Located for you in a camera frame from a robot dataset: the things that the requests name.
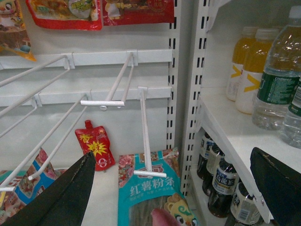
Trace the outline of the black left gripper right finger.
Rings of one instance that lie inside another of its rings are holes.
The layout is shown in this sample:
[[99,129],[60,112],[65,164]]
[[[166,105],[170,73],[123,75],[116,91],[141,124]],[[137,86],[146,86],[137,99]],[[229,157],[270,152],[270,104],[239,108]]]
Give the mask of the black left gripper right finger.
[[301,224],[301,174],[258,147],[250,156],[251,172],[267,207],[280,226]]

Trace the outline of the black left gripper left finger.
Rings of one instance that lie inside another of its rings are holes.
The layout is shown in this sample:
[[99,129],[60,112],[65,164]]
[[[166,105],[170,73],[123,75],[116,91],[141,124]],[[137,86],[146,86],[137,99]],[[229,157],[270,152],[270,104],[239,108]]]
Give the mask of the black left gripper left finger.
[[82,225],[94,181],[95,164],[94,154],[92,152],[85,154],[3,225]]

